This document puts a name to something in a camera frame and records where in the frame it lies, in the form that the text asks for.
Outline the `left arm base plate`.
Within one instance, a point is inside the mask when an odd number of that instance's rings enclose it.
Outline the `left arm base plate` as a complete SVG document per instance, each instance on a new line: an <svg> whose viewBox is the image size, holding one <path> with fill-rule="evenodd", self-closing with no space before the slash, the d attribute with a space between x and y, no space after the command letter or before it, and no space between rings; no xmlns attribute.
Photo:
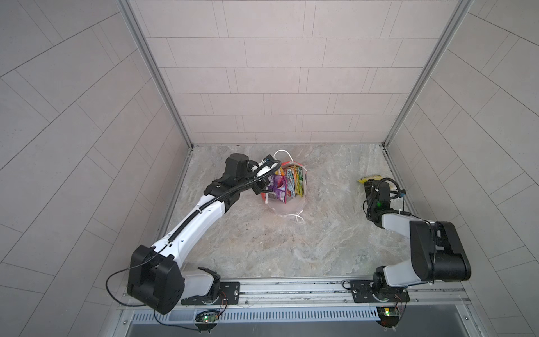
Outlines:
<svg viewBox="0 0 539 337"><path fill-rule="evenodd" d="M240 292L239 282L218 282L203 296L192 296L181 300L182 306L213 306L219 304L237 305Z"/></svg>

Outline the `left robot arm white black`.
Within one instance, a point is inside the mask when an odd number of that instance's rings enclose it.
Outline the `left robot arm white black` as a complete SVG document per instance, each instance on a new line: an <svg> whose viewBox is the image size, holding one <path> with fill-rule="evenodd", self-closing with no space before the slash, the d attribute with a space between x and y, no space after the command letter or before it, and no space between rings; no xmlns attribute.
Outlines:
<svg viewBox="0 0 539 337"><path fill-rule="evenodd" d="M208 268L183 271L189 252L206 231L237 202L242 192L266 192L270 177L282 163L268 155L262 161L234 153L225 171L204 190L196 206L151 247L139 246L131 256L127 293L165 315L182 300L202 298L213 303L220 295L220 275Z"/></svg>

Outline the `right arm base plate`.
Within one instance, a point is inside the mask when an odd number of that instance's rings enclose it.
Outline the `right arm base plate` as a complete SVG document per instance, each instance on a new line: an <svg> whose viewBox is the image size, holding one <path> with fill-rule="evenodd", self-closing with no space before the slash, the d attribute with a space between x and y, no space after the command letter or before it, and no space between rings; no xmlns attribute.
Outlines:
<svg viewBox="0 0 539 337"><path fill-rule="evenodd" d="M345 290L352 293L355 303L408 303L410 297L406 288L387 285L377 286L373 280L353 279L342 283Z"/></svg>

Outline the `red paper gift bag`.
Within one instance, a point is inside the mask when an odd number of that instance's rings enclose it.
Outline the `red paper gift bag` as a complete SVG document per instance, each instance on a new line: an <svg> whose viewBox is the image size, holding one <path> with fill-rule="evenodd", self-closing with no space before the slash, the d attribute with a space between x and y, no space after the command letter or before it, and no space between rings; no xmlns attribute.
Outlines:
<svg viewBox="0 0 539 337"><path fill-rule="evenodd" d="M262 193L262 199L276 214L304 223L302 214L307 204L307 169L286 150L276 151L274 157L279 153L286 154L289 159L269 177L268 192Z"/></svg>

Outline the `yellow green snack packet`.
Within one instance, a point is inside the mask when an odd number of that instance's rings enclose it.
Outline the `yellow green snack packet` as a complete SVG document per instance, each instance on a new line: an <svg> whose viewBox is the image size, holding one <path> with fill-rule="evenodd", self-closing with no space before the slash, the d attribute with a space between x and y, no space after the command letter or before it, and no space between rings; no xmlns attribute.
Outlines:
<svg viewBox="0 0 539 337"><path fill-rule="evenodd" d="M383 177L380 176L380 175L372 175L372 176L367 176L367 177L363 177L363 178L360 178L358 180L358 182L360 184L365 184L366 182L370 181L370 180L375 180L375 181L379 181L381 180Z"/></svg>

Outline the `purple raspberry candy packet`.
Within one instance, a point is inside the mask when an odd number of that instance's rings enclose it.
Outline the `purple raspberry candy packet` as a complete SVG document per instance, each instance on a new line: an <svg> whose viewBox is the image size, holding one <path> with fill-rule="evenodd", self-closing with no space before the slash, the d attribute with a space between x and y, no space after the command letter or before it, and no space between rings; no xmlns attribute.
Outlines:
<svg viewBox="0 0 539 337"><path fill-rule="evenodd" d="M271 181L268 186L268 197L276 199L282 203L287 201L287 179L281 175L271 176Z"/></svg>

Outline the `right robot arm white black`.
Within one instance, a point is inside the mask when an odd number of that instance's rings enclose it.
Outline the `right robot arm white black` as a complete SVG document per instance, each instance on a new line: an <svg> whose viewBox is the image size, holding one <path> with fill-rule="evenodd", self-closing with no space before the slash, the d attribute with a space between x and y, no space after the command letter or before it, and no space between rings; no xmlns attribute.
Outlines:
<svg viewBox="0 0 539 337"><path fill-rule="evenodd" d="M391 178L368 178L364 213L375 226L409 239L410 259L382 266L373 275L372 289L405 289L418 284L468 281L472 268L453 223L430 221L391 207L406 191Z"/></svg>

